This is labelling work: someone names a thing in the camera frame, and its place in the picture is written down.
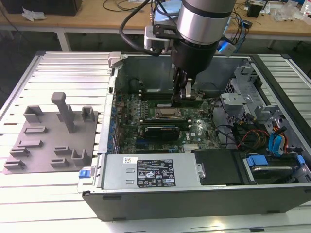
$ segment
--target blue tab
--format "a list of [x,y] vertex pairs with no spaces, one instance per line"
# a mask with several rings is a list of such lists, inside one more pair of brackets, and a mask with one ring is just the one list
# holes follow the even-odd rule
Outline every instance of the blue tab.
[[85,179],[91,177],[91,170],[80,170],[79,171],[79,178]]
[[246,158],[249,166],[267,166],[268,161],[264,155],[251,155]]
[[276,138],[276,134],[272,133],[269,138],[269,151],[273,152],[274,139]]
[[276,136],[276,140],[273,145],[272,153],[276,155],[276,158],[281,157],[281,155],[278,153],[278,149],[280,148],[282,142],[282,137],[280,135]]
[[300,163],[300,165],[306,163],[306,161],[305,161],[305,159],[302,157],[302,155],[298,155],[298,156],[297,156],[297,160],[298,160],[298,162]]

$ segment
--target label sticker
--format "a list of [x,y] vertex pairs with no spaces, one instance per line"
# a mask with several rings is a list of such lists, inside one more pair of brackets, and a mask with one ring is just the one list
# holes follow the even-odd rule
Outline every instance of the label sticker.
[[136,164],[138,157],[123,157],[124,164]]
[[139,188],[176,186],[173,160],[137,160],[137,186]]

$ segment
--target electronic device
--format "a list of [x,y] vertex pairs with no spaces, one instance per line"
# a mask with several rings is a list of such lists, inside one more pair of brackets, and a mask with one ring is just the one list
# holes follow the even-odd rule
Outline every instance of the electronic device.
[[78,186],[99,219],[281,213],[311,200],[311,128],[259,56],[214,56],[179,107],[169,55],[113,52],[108,63],[98,156]]
[[24,7],[29,11],[62,16],[75,16],[82,4],[82,0],[1,0],[1,2],[10,14],[23,13]]
[[262,10],[263,6],[257,3],[251,3],[248,7],[246,15],[248,17],[258,18],[260,11]]

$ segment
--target gray plastic peg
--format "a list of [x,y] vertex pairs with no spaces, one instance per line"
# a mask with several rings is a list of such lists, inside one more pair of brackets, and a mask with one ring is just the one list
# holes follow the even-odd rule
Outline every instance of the gray plastic peg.
[[51,98],[52,103],[56,104],[59,110],[59,113],[62,116],[62,119],[68,129],[69,133],[74,133],[74,123],[72,118],[72,113],[69,112],[66,103],[66,94],[64,92],[54,92]]

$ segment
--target wooden table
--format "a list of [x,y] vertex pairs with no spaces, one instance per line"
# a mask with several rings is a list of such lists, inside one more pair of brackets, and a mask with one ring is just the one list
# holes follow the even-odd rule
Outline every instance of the wooden table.
[[[129,12],[111,12],[102,7],[103,0],[83,0],[80,11],[74,17],[46,15],[46,20],[31,22],[21,15],[6,14],[9,20],[20,31],[55,32],[58,35],[63,51],[70,51],[66,33],[119,33],[119,27]],[[243,19],[253,22],[248,38],[271,40],[311,40],[311,26],[301,20],[293,22],[274,22],[270,15],[259,15],[258,18],[246,16],[246,11],[237,12]],[[124,7],[134,7],[135,3],[123,3]],[[114,1],[109,1],[107,8],[118,9]],[[143,12],[137,13],[126,25],[127,34],[144,34],[146,25],[150,25],[149,6]],[[0,13],[0,30],[15,30]],[[232,24],[227,33],[235,34],[237,27]]]

